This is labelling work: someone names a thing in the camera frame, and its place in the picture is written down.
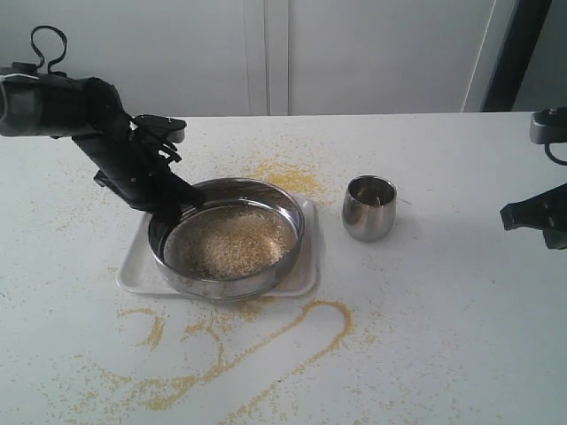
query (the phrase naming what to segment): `stainless steel cup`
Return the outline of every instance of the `stainless steel cup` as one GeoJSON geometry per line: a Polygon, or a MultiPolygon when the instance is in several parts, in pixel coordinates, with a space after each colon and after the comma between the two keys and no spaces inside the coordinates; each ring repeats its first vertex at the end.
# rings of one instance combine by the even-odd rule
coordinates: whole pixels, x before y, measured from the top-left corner
{"type": "Polygon", "coordinates": [[[396,218],[396,188],[375,175],[362,175],[348,184],[343,203],[343,225],[362,242],[375,242],[391,229],[396,218]]]}

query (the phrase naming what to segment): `plastic tray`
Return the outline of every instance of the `plastic tray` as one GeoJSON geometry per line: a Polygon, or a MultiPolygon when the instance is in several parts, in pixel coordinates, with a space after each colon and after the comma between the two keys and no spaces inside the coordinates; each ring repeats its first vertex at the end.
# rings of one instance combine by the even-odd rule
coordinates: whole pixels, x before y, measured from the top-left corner
{"type": "MultiPolygon", "coordinates": [[[[299,297],[308,293],[317,283],[319,245],[315,204],[301,195],[293,197],[304,213],[306,225],[298,261],[290,274],[262,297],[299,297]]],[[[142,216],[116,274],[116,282],[120,288],[136,294],[185,297],[167,285],[155,264],[147,235],[150,218],[150,214],[142,216]]]]}

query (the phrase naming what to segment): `black frame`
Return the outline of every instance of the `black frame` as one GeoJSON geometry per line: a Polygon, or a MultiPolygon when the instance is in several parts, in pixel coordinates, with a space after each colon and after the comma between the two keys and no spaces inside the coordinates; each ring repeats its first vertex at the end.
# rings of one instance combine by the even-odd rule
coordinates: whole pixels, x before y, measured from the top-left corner
{"type": "Polygon", "coordinates": [[[552,0],[517,0],[483,112],[509,112],[540,37],[552,0]]]}

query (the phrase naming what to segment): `white table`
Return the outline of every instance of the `white table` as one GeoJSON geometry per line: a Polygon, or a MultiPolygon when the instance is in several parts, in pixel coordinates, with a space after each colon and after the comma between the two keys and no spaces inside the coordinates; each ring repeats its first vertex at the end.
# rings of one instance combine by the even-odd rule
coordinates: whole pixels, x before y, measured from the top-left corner
{"type": "Polygon", "coordinates": [[[567,252],[499,215],[567,177],[529,119],[188,119],[181,177],[319,208],[318,289],[232,306],[119,290],[139,212],[70,140],[0,139],[0,423],[564,423],[567,252]],[[399,189],[380,243],[339,218],[359,174],[399,189]]]}

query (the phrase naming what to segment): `metal bowl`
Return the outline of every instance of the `metal bowl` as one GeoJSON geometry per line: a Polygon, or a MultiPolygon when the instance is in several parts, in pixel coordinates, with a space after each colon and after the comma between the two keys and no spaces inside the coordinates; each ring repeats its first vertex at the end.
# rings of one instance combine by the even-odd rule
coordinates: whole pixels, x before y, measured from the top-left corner
{"type": "Polygon", "coordinates": [[[198,183],[195,187],[206,194],[202,208],[184,206],[182,221],[177,226],[168,226],[152,218],[148,227],[151,252],[167,283],[188,297],[210,300],[241,300],[272,290],[293,269],[299,256],[305,218],[297,202],[278,187],[252,179],[217,179],[198,183]],[[275,220],[290,232],[291,239],[287,239],[289,243],[283,256],[269,266],[238,277],[212,278],[184,267],[179,258],[191,249],[190,237],[184,237],[184,234],[197,227],[191,222],[198,225],[198,217],[228,207],[253,208],[263,214],[274,214],[275,220]]]}

